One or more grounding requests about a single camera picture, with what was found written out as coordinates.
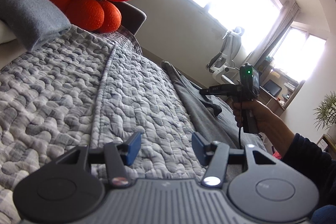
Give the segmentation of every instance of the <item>gray quilted bedspread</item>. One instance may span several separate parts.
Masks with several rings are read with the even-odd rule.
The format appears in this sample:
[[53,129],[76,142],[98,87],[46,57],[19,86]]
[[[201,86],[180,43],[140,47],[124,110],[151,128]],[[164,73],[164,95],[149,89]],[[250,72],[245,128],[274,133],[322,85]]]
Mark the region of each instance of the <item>gray quilted bedspread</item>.
[[[12,191],[22,178],[76,145],[121,142],[135,130],[143,135],[132,178],[204,173],[169,77],[124,28],[96,35],[73,26],[21,55],[0,73],[0,223],[20,219]],[[93,174],[106,178],[103,165]]]

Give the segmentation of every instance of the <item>device screen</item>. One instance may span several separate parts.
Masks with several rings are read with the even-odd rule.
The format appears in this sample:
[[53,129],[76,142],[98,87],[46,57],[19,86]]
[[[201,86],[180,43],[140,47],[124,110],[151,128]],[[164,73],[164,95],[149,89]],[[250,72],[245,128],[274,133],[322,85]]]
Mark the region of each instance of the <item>device screen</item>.
[[260,88],[259,73],[255,68],[252,68],[252,78],[253,78],[253,86],[259,89]]

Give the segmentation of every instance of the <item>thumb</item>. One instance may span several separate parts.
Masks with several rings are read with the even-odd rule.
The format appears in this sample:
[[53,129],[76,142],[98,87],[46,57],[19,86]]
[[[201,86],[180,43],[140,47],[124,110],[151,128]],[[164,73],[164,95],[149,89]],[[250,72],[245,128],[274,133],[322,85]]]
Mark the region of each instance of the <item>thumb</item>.
[[[240,109],[240,103],[234,103],[233,105],[234,105],[235,108]],[[253,109],[254,106],[255,106],[255,102],[254,101],[244,101],[242,103],[241,108],[242,109]]]

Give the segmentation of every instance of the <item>curtain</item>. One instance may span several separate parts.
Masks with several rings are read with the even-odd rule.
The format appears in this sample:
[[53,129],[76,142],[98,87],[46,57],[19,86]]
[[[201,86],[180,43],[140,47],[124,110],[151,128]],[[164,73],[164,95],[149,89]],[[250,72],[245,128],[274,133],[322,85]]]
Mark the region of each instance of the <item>curtain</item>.
[[296,15],[299,13],[299,10],[300,8],[295,0],[287,0],[281,8],[279,16],[273,24],[269,33],[255,48],[255,50],[253,50],[247,56],[247,58],[244,60],[244,63],[250,63],[251,65],[258,68],[260,63],[271,52],[273,47],[275,47],[275,45],[293,23]]

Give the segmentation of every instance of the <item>human hand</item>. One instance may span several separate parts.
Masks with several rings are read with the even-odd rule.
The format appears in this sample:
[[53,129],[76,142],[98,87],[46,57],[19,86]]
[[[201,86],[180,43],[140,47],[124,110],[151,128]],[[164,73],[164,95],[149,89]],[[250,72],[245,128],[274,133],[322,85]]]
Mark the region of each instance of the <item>human hand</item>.
[[[237,126],[242,127],[243,118],[240,118],[240,103],[234,103],[231,108],[233,110]],[[256,119],[259,132],[263,132],[265,134],[270,131],[271,127],[276,127],[277,122],[282,122],[267,106],[257,100],[243,102],[242,109],[252,111]]]

